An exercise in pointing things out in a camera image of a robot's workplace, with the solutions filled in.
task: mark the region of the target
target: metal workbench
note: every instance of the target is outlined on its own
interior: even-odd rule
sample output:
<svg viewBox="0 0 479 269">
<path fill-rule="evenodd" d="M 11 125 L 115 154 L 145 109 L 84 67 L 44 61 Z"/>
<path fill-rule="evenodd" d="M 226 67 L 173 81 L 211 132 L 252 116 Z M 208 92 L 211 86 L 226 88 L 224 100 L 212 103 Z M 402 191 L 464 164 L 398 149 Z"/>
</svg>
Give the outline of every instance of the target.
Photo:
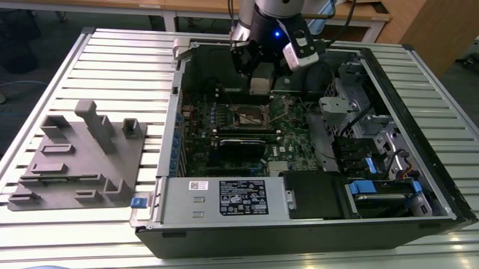
<svg viewBox="0 0 479 269">
<path fill-rule="evenodd" d="M 153 190 L 173 75 L 171 47 L 179 36 L 227 38 L 224 35 L 108 29 L 96 29 L 79 37 L 0 162 L 0 268 L 39 265 L 323 268 L 330 264 L 334 268 L 478 268 L 479 224 L 387 251 L 161 260 L 141 244 L 128 223 L 132 215 L 147 219 L 147 210 L 11 212 L 7 209 L 9 194 L 39 147 L 41 120 L 48 114 L 80 120 L 73 114 L 80 98 L 95 99 L 97 110 L 112 122 L 137 118 L 148 123 L 136 192 Z M 400 45 L 338 44 L 370 47 L 374 51 L 464 198 L 478 211 L 479 131 L 416 53 Z"/>
</svg>

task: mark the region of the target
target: chair leg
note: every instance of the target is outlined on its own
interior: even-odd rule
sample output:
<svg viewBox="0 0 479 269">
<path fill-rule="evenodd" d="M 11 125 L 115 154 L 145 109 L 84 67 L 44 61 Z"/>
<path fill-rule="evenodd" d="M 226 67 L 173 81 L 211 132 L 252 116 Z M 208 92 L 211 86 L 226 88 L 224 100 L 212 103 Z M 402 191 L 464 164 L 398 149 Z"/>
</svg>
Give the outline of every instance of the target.
<svg viewBox="0 0 479 269">
<path fill-rule="evenodd" d="M 57 15 L 59 21 L 65 22 L 68 19 L 65 18 L 67 12 L 55 11 L 55 14 Z"/>
</svg>

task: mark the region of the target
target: floor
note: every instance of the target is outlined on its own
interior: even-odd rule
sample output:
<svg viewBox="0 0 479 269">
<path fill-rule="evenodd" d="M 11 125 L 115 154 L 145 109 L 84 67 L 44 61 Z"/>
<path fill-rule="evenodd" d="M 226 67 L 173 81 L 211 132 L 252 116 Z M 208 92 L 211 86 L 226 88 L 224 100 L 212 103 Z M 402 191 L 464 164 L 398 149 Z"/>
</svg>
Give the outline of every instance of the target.
<svg viewBox="0 0 479 269">
<path fill-rule="evenodd" d="M 23 75 L 12 75 L 0 67 L 0 85 L 19 80 L 48 83 L 84 27 L 133 30 L 151 30 L 152 27 L 147 16 L 69 12 L 65 17 L 68 21 L 59 22 L 53 12 L 37 12 L 36 21 L 41 38 L 31 41 L 29 44 L 39 58 L 39 67 Z M 180 19 L 180 30 L 196 33 L 227 33 L 230 28 L 228 20 L 203 19 L 192 23 L 195 26 L 191 27 L 191 22 Z M 443 76 L 442 82 L 471 119 L 479 124 L 479 106 L 476 105 L 479 73 L 464 69 L 456 63 Z M 0 87 L 0 93 L 7 97 L 7 102 L 0 105 L 0 157 L 8 149 L 44 88 L 40 84 L 13 84 Z"/>
</svg>

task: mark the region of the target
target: blue tab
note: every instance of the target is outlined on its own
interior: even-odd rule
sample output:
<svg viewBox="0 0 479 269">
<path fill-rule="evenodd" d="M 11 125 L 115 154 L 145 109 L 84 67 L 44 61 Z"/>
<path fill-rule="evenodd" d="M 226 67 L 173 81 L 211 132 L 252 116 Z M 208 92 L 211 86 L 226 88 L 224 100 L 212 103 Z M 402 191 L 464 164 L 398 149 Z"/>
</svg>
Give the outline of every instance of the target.
<svg viewBox="0 0 479 269">
<path fill-rule="evenodd" d="M 359 193 L 358 186 L 354 184 L 354 182 L 350 184 L 350 190 L 352 195 Z"/>
<path fill-rule="evenodd" d="M 350 184 L 351 194 L 376 193 L 376 188 L 371 180 L 356 180 Z"/>
<path fill-rule="evenodd" d="M 132 198 L 131 208 L 147 208 L 148 198 L 135 197 Z"/>
<path fill-rule="evenodd" d="M 372 174 L 378 174 L 376 167 L 374 167 L 372 159 L 371 159 L 371 158 L 366 158 L 366 162 L 367 162 L 367 165 L 370 166 L 370 171 L 371 171 L 371 173 L 372 173 Z"/>
<path fill-rule="evenodd" d="M 412 188 L 414 188 L 415 193 L 422 192 L 422 187 L 420 187 L 419 181 L 412 181 Z"/>
</svg>

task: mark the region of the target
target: warning label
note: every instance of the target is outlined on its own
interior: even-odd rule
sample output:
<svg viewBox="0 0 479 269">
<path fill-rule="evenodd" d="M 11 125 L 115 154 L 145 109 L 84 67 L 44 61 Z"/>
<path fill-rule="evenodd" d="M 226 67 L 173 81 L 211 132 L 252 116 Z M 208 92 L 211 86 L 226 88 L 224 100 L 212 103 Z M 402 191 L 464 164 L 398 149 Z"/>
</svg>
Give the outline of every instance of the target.
<svg viewBox="0 0 479 269">
<path fill-rule="evenodd" d="M 264 180 L 220 181 L 219 204 L 223 216 L 268 214 Z"/>
</svg>

